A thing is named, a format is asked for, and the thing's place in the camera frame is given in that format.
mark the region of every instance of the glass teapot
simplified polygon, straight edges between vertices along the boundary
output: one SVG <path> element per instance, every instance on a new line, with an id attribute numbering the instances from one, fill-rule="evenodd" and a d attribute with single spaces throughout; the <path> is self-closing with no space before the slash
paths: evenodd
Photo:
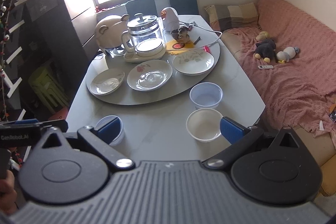
<path id="1" fill-rule="evenodd" d="M 135 14 L 135 17 L 135 19 L 127 23 L 128 30 L 121 35 L 121 41 L 127 52 L 134 52 L 135 46 L 142 41 L 152 38 L 162 39 L 157 16 L 144 16 L 139 13 Z"/>

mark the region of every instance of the stuffed animal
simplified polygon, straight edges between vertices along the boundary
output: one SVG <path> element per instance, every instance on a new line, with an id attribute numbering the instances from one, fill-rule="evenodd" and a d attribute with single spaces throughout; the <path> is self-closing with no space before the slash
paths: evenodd
<path id="1" fill-rule="evenodd" d="M 273 57 L 275 57 L 275 42 L 272 39 L 266 39 L 263 42 L 258 42 L 255 44 L 257 48 L 255 49 L 254 57 L 256 59 L 263 58 L 266 63 L 270 63 Z"/>
<path id="2" fill-rule="evenodd" d="M 178 29 L 178 42 L 183 44 L 191 43 L 188 28 L 186 26 L 182 26 Z"/>
<path id="3" fill-rule="evenodd" d="M 260 34 L 255 38 L 258 42 L 264 41 L 266 39 L 270 38 L 270 35 L 268 32 L 260 32 Z"/>
<path id="4" fill-rule="evenodd" d="M 279 64 L 284 64 L 285 62 L 289 62 L 290 59 L 293 59 L 296 54 L 300 52 L 298 47 L 287 47 L 283 50 L 283 52 L 277 53 L 277 60 Z"/>

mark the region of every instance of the plush duck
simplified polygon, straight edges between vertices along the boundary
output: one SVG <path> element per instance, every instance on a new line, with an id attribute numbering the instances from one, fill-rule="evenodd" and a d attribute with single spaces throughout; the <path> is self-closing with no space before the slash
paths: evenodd
<path id="1" fill-rule="evenodd" d="M 293 59 L 296 54 L 300 52 L 298 47 L 287 47 L 282 52 L 277 53 L 277 60 L 279 64 L 284 64 L 289 62 L 290 59 Z"/>

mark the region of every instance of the floor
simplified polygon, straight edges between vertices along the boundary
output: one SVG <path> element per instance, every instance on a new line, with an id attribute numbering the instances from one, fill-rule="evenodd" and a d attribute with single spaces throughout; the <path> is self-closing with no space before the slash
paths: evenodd
<path id="1" fill-rule="evenodd" d="M 336 194 L 328 197 L 319 194 L 319 196 L 315 198 L 314 203 L 327 214 L 331 216 L 336 215 Z"/>

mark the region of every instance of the cushion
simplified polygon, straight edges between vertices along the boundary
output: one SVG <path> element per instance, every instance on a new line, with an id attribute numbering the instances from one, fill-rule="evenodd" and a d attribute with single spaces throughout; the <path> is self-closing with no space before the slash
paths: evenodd
<path id="1" fill-rule="evenodd" d="M 211 28 L 215 31 L 258 27 L 258 11 L 254 3 L 237 6 L 210 5 L 204 9 L 209 14 Z"/>
<path id="2" fill-rule="evenodd" d="M 229 32 L 225 32 L 222 34 L 222 37 L 220 39 L 223 41 L 227 49 L 232 53 L 234 58 L 238 60 L 240 57 L 240 50 L 242 47 L 242 43 L 239 39 L 239 36 Z"/>
<path id="3" fill-rule="evenodd" d="M 308 148 L 309 152 L 314 157 L 319 166 L 325 164 L 336 154 L 335 147 L 329 134 L 324 134 L 314 138 L 312 133 L 305 131 L 300 126 L 294 128 L 294 130 L 304 145 Z"/>
<path id="4" fill-rule="evenodd" d="M 320 191 L 324 196 L 331 196 L 336 192 L 336 155 L 322 165 L 323 174 Z"/>

